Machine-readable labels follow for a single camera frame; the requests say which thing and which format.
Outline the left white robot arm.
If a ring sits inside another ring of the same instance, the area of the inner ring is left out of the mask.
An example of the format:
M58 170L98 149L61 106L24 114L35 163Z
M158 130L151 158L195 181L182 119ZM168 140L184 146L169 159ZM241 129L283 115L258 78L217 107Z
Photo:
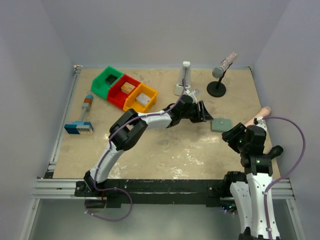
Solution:
M143 133L151 129L168 129L180 123L181 120L192 123L212 121L214 118L205 108L202 100L194 100L183 94L166 108L150 113L136 112L130 108L110 127L108 143L97 164L84 175L88 189L101 191L102 184L108 179L109 173L120 156L132 149Z

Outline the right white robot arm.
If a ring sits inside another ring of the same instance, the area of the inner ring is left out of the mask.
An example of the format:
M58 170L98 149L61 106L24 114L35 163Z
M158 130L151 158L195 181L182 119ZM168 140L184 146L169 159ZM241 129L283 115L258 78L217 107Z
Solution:
M283 153L279 145L264 153L267 127L264 123L238 123L222 133L222 139L240 155L244 172L229 172L225 180L240 219L240 240L279 240L272 192L272 160Z

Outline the green card holder wallet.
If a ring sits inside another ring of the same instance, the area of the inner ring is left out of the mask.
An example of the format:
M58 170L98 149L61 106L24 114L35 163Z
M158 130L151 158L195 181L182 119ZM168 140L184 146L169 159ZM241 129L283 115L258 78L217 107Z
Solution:
M229 118L214 118L211 121L212 132L227 132L233 128L232 120Z

